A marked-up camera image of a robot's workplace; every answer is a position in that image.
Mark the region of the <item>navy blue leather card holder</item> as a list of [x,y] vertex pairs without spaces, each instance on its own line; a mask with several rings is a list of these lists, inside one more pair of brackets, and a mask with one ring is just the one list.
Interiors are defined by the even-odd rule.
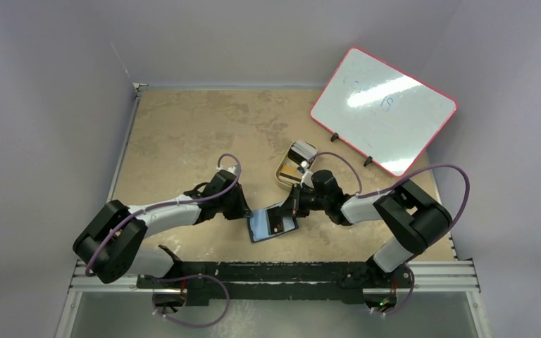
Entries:
[[249,238],[252,243],[262,242],[299,229],[296,218],[285,217],[285,231],[279,234],[269,234],[268,216],[266,211],[274,206],[282,206],[282,204],[283,203],[277,203],[266,208],[260,208],[253,211],[253,216],[247,219]]

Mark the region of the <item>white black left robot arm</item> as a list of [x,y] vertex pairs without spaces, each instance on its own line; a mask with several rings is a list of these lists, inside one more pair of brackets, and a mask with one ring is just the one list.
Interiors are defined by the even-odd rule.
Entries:
[[165,288],[178,285],[182,269],[168,250],[148,253],[142,242],[175,227],[197,225],[223,215],[226,220],[247,219],[247,205],[238,175],[218,170],[208,182],[163,202],[126,206],[107,202],[73,243],[73,252],[86,264],[86,274],[114,282],[128,273],[146,273]]

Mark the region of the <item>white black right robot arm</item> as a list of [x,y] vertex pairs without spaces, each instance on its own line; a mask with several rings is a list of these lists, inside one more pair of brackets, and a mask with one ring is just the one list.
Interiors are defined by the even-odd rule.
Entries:
[[378,287],[392,281],[395,270],[422,254],[452,226],[452,217],[441,204],[411,180],[380,196],[362,198],[345,194],[329,170],[311,176],[311,185],[296,184],[287,199],[268,210],[271,227],[285,218],[305,218],[322,211],[337,225],[350,226],[382,220],[392,233],[367,261],[369,281]]

